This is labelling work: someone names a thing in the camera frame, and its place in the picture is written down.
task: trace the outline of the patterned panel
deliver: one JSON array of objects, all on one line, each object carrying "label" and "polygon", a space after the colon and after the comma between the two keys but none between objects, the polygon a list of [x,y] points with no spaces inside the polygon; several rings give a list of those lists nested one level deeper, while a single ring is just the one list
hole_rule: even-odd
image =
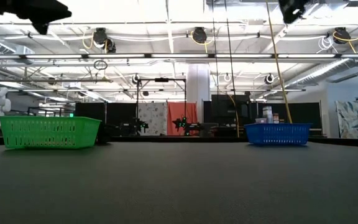
[{"label": "patterned panel", "polygon": [[335,103],[341,138],[358,139],[358,100]]},{"label": "patterned panel", "polygon": [[149,124],[143,136],[167,135],[167,103],[139,103],[139,119]]}]

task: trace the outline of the table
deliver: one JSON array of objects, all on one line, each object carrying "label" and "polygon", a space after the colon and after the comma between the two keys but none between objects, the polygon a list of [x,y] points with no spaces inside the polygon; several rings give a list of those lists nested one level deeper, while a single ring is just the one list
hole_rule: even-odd
[{"label": "table", "polygon": [[0,223],[358,223],[358,147],[0,146]]}]

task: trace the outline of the ceiling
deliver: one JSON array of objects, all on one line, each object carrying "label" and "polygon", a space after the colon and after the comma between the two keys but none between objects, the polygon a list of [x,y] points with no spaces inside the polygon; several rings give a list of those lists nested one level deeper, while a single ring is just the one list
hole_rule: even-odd
[{"label": "ceiling", "polygon": [[[13,14],[0,16],[0,40],[7,44],[23,45],[33,50],[35,54],[100,54],[103,49],[85,45],[91,44],[91,34],[97,27],[105,27],[107,34],[114,40],[118,54],[136,53],[166,53],[166,54],[261,54],[273,53],[270,37],[267,8],[264,2],[255,1],[247,4],[230,4],[227,13],[222,5],[215,6],[214,14],[210,5],[204,0],[92,0],[74,1],[60,0],[73,13],[71,18],[55,21],[50,25],[48,35],[38,35],[30,21],[17,18]],[[273,36],[277,43],[278,53],[288,54],[330,54],[347,52],[348,44],[330,44],[327,40],[322,46],[324,37],[334,32],[335,27],[345,27],[352,38],[358,37],[358,7],[346,7],[347,3],[338,1],[334,4],[315,4],[308,6],[302,19],[286,26],[282,13],[276,2],[269,3],[272,19]],[[213,40],[214,30],[216,41],[211,41],[207,48],[197,45],[187,37],[195,27],[204,27],[209,40]],[[185,78],[188,60],[151,60],[151,59],[115,59],[107,60],[110,65],[105,71],[93,69],[93,61],[57,60],[56,62],[70,63],[71,66],[41,66],[53,63],[45,60],[35,60],[32,65],[17,63],[13,60],[0,60],[0,69],[8,69],[23,78],[31,73],[31,78],[48,79],[90,79],[105,77],[111,82],[82,83],[82,88],[100,89],[131,89],[133,75],[141,78]],[[231,89],[231,80],[225,81],[226,74],[233,75],[235,86],[241,88],[273,88],[264,84],[264,77],[271,73],[277,75],[274,61],[234,62],[210,60],[209,64],[213,78],[211,87],[216,88],[216,76],[219,77],[219,88]],[[305,70],[318,65],[310,62],[280,63],[284,80],[293,79]],[[39,88],[62,88],[42,83]],[[176,83],[154,83],[150,88],[176,89],[151,93],[149,98],[177,99],[183,96],[183,91]],[[135,93],[101,92],[103,99],[133,100]],[[75,92],[65,95],[70,99],[80,96]]]}]

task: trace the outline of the basket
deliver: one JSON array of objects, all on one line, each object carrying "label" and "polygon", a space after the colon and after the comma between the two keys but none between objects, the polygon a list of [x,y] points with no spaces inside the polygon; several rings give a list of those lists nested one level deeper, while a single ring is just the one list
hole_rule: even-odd
[{"label": "basket", "polygon": [[94,145],[100,120],[84,117],[0,117],[9,149],[79,149]]},{"label": "basket", "polygon": [[257,145],[303,145],[311,124],[248,124],[248,140]]}]

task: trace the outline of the wall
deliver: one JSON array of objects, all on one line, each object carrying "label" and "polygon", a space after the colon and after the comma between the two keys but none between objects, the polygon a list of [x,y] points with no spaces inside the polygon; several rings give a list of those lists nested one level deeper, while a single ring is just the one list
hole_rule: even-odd
[{"label": "wall", "polygon": [[[330,80],[357,72],[354,68],[331,77]],[[358,77],[341,83],[328,83],[326,80],[317,86],[306,87],[305,92],[288,94],[289,103],[321,102],[323,134],[329,138],[339,138],[339,125],[335,101],[355,101],[358,98]]]},{"label": "wall", "polygon": [[27,112],[28,107],[39,106],[39,99],[29,95],[19,95],[18,93],[10,92],[7,94],[12,104],[12,110]]}]

